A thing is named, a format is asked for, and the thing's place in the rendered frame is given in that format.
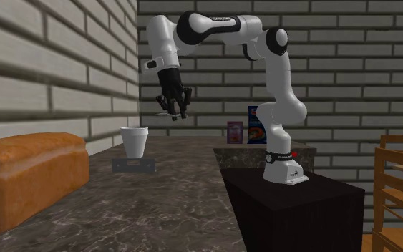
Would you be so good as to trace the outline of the wooden chair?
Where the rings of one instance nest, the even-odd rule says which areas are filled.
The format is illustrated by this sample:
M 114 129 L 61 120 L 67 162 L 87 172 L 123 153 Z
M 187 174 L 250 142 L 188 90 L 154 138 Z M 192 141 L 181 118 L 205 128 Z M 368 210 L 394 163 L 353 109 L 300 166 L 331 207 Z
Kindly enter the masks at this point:
M 392 208 L 403 208 L 403 179 L 385 173 L 387 162 L 403 166 L 403 150 L 389 150 L 388 142 L 403 142 L 403 135 L 382 135 L 380 146 L 374 152 L 374 189 L 373 211 L 374 227 L 372 229 L 372 252 L 403 252 L 403 228 L 385 228 L 384 212 L 403 221 L 403 217 Z

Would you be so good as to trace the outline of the grey flat slab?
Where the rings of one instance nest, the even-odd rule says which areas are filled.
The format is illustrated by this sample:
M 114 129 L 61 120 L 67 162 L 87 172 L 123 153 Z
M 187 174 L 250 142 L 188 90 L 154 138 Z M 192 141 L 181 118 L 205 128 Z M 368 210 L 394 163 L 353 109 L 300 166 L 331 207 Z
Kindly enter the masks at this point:
M 153 158 L 112 158 L 114 173 L 154 173 L 155 171 Z

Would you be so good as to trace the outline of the blue snack bag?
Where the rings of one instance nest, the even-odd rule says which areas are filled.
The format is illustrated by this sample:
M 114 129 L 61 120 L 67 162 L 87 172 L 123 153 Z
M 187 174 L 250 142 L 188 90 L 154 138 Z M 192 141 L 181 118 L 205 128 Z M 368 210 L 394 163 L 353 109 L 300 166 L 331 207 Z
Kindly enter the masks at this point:
M 266 144 L 266 131 L 257 117 L 257 106 L 248 106 L 248 144 Z

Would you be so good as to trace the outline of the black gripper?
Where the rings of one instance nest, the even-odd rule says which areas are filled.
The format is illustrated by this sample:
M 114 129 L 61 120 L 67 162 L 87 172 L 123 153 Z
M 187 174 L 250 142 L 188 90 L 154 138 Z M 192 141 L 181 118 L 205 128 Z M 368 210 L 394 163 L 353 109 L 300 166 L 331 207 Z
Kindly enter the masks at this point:
M 156 97 L 156 101 L 161 106 L 163 112 L 177 114 L 175 111 L 175 100 L 180 101 L 180 116 L 182 119 L 187 117 L 186 109 L 190 104 L 192 89 L 183 87 L 178 68 L 163 69 L 157 73 L 160 86 L 162 88 L 161 95 Z

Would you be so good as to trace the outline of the brown bread loaf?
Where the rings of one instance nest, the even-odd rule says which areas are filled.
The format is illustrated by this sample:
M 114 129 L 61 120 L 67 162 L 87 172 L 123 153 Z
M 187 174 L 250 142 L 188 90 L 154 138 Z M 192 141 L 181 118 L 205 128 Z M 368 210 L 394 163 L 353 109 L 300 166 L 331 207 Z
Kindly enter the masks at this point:
M 0 138 L 0 233 L 89 180 L 85 141 L 66 132 Z

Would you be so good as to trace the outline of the white foam cup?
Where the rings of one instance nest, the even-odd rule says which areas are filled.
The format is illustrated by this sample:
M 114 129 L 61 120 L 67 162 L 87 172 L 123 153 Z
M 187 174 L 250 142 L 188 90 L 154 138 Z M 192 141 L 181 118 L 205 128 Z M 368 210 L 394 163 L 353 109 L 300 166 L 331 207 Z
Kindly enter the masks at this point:
M 148 127 L 122 127 L 120 129 L 128 158 L 142 158 L 148 136 Z

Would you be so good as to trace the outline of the pink packet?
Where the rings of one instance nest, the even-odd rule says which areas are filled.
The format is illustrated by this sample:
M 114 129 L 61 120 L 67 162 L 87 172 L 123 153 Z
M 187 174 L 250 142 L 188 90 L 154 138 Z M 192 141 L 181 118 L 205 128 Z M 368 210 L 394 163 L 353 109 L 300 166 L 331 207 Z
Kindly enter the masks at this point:
M 238 121 L 227 122 L 227 143 L 242 144 L 243 143 L 243 123 Z

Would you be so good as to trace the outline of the dark robot stand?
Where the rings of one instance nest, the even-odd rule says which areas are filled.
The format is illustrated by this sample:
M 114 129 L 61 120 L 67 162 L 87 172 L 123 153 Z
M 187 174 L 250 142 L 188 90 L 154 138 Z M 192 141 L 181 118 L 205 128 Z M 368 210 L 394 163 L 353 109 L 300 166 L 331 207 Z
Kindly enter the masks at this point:
M 296 185 L 258 168 L 221 175 L 247 252 L 361 252 L 363 189 L 314 173 Z

